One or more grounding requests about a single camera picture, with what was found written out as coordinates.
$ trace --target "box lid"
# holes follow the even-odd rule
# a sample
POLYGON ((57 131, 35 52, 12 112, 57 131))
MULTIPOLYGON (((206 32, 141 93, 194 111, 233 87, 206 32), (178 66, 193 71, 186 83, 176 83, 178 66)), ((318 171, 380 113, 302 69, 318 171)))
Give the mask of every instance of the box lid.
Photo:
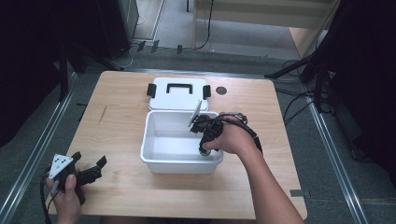
POLYGON ((201 111, 209 108, 207 97, 210 97, 210 86, 201 78, 156 77, 148 84, 151 96, 150 110, 189 110, 193 111, 199 101, 201 111))

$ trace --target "white plastic container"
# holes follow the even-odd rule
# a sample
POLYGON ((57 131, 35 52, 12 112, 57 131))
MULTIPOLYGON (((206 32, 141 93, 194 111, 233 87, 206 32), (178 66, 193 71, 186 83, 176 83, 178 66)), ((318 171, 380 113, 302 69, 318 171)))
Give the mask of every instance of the white plastic container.
MULTIPOLYGON (((152 173, 211 174, 223 160, 223 152, 212 150, 205 157, 199 153, 202 134, 190 133, 192 111, 153 110, 146 118, 140 158, 152 173)), ((202 112, 211 118, 215 112, 202 112)))
POLYGON ((198 103, 200 114, 208 112, 210 86, 201 78, 157 77, 148 85, 151 96, 140 158, 152 173, 211 174, 223 160, 223 152, 199 152, 202 133, 191 133, 189 121, 198 103))

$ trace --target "hand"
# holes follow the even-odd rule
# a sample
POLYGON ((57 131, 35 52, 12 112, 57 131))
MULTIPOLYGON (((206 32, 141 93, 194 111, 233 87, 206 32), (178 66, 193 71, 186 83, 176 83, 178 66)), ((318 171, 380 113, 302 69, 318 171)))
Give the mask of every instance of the hand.
MULTIPOLYGON (((225 119, 236 119, 233 116, 225 116, 225 119)), ((253 138, 242 128, 224 122, 223 132, 221 136, 211 142, 206 142, 203 145, 205 150, 220 148, 225 152, 236 154, 239 157, 250 150, 258 150, 253 138)))
MULTIPOLYGON (((53 179, 47 178, 47 187, 52 189, 53 179)), ((60 190, 53 199, 57 211, 57 223, 77 223, 81 216, 81 205, 75 192, 77 179, 75 175, 69 175, 64 185, 64 191, 60 190)))

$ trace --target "wooden table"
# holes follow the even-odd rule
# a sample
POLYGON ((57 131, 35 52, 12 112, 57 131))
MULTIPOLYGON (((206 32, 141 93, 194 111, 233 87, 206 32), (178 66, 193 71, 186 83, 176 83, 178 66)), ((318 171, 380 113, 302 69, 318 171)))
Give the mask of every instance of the wooden table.
MULTIPOLYGON (((103 156, 102 178, 89 185, 84 215, 134 217, 196 217, 254 219, 248 177, 242 162, 224 153, 212 175, 158 175, 139 157, 149 112, 148 84, 169 74, 104 72, 67 152, 80 151, 78 167, 93 167, 103 156)), ((263 155, 276 179, 303 218, 303 197, 274 85, 270 80, 231 77, 204 78, 212 88, 210 111, 240 111, 262 141, 263 155), (225 95, 216 87, 227 89, 225 95)))
MULTIPOLYGON (((330 25, 339 2, 340 0, 215 0, 212 20, 289 27, 300 56, 305 57, 315 46, 321 32, 330 25)), ((193 48, 196 21, 208 20, 210 6, 211 0, 194 0, 193 48)))

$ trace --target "person's left hand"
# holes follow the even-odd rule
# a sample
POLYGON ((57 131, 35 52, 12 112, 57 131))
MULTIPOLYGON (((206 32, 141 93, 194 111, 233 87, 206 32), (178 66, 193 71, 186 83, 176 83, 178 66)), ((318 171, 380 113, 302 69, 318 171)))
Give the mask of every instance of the person's left hand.
MULTIPOLYGON (((46 179, 47 187, 52 189, 53 179, 46 179)), ((77 179, 75 175, 69 175, 64 185, 64 191, 60 190, 54 197, 53 202, 57 211, 57 223, 77 223, 81 216, 81 205, 75 192, 77 179)))

